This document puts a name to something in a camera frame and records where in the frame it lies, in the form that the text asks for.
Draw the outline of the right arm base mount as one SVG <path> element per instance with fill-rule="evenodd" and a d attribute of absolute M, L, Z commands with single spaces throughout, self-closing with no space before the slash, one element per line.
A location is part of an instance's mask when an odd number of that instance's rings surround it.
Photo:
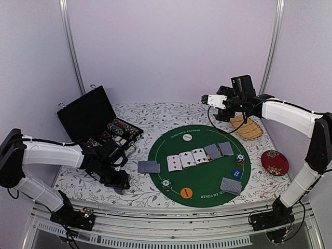
<path fill-rule="evenodd" d="M 254 211 L 248 216 L 248 222 L 254 231 L 260 231 L 287 225 L 295 221 L 293 209 L 277 208 L 269 212 Z"/>

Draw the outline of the three of diamonds card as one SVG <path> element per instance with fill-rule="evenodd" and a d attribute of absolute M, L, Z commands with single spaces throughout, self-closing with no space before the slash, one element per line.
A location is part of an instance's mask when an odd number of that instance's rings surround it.
<path fill-rule="evenodd" d="M 167 156 L 168 171 L 182 171 L 182 164 L 179 155 L 170 155 Z"/>

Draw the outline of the white dealer button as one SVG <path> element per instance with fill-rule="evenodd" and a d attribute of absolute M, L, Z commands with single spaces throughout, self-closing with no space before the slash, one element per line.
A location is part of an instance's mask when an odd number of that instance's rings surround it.
<path fill-rule="evenodd" d="M 187 141 L 187 142 L 191 141 L 192 140 L 192 135 L 191 134 L 184 134 L 183 135 L 183 140 Z"/>

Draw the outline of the grey card stack holder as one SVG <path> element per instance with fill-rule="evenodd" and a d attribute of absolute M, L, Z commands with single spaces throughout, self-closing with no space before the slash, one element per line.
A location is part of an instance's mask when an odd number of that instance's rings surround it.
<path fill-rule="evenodd" d="M 122 187 L 114 187 L 114 191 L 115 191 L 115 193 L 117 193 L 119 195 L 124 195 L 129 190 L 129 188 L 130 188 L 129 185 L 125 185 L 123 188 Z"/>

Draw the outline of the orange big blind button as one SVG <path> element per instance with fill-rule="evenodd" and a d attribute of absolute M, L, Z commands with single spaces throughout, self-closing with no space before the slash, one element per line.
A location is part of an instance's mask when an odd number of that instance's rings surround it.
<path fill-rule="evenodd" d="M 193 197 L 192 189 L 185 187 L 180 191 L 180 195 L 183 199 L 191 199 Z"/>

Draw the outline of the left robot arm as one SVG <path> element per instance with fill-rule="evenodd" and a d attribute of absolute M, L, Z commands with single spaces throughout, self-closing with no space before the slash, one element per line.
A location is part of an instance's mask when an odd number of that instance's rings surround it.
<path fill-rule="evenodd" d="M 1 186 L 15 189 L 46 206 L 66 225 L 77 221 L 77 214 L 66 194 L 35 178 L 23 167 L 30 164 L 64 165 L 96 174 L 99 182 L 118 191 L 129 189 L 129 175 L 121 168 L 126 153 L 113 140 L 101 145 L 85 141 L 60 143 L 25 136 L 12 129 L 1 144 Z"/>

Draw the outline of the multicolour poker chip stack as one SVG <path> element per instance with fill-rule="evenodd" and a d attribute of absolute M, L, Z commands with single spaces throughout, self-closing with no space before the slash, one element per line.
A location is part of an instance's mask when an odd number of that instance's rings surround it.
<path fill-rule="evenodd" d="M 245 156 L 243 154 L 237 154 L 236 155 L 236 163 L 238 165 L 244 165 L 245 164 Z"/>

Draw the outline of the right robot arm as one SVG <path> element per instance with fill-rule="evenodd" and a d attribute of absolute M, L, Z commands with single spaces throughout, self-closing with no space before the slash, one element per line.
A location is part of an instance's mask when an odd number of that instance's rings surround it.
<path fill-rule="evenodd" d="M 244 119 L 250 116 L 276 121 L 310 138 L 302 169 L 289 187 L 273 203 L 268 215 L 272 226 L 288 218 L 288 210 L 307 194 L 331 166 L 331 113 L 316 113 L 272 95 L 257 95 L 250 75 L 233 77 L 232 86 L 220 86 L 215 95 L 205 95 L 201 101 L 218 109 L 216 119 L 229 122 L 235 113 Z"/>

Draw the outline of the blue small blind button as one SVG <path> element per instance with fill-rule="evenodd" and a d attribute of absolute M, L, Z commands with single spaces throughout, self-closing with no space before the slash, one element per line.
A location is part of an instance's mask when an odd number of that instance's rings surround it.
<path fill-rule="evenodd" d="M 238 170 L 238 169 L 235 169 L 231 172 L 231 175 L 233 178 L 235 179 L 241 179 L 242 177 L 242 171 Z"/>

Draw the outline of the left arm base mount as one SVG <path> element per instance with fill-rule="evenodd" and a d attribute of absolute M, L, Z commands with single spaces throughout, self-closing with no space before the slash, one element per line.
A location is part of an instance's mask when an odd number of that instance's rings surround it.
<path fill-rule="evenodd" d="M 91 231 L 94 226 L 95 215 L 91 208 L 83 207 L 80 210 L 75 210 L 72 206 L 64 205 L 51 214 L 50 220 L 66 227 Z"/>

